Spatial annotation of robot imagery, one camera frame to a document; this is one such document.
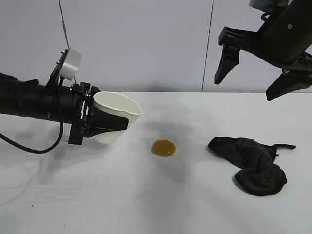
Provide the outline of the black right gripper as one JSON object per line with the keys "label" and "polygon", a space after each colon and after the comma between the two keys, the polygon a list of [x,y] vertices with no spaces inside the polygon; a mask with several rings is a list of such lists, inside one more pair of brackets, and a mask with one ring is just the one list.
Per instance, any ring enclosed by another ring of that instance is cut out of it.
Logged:
{"label": "black right gripper", "polygon": [[249,6],[263,12],[263,25],[256,32],[224,27],[219,35],[222,54],[214,83],[219,85],[239,64],[239,51],[247,51],[267,63],[286,70],[266,90],[267,101],[312,85],[310,0],[252,0]]}

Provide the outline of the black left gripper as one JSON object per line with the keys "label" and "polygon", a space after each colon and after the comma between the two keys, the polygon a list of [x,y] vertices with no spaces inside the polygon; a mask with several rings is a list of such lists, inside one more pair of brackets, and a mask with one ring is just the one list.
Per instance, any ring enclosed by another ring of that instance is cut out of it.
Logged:
{"label": "black left gripper", "polygon": [[70,90],[76,102],[69,144],[82,144],[84,138],[127,129],[129,119],[93,107],[93,95],[98,92],[97,87],[81,82],[80,85],[73,84]]}

